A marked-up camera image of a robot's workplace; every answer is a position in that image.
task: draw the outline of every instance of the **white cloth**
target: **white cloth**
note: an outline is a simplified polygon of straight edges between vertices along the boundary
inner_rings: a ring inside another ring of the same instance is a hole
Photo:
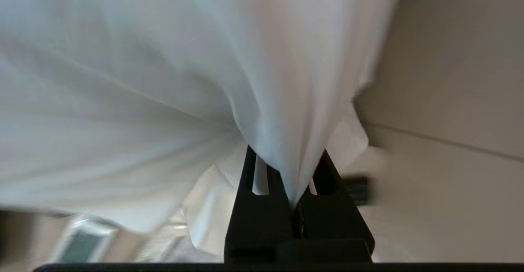
[[[150,231],[243,142],[296,203],[393,2],[0,0],[1,205]]]

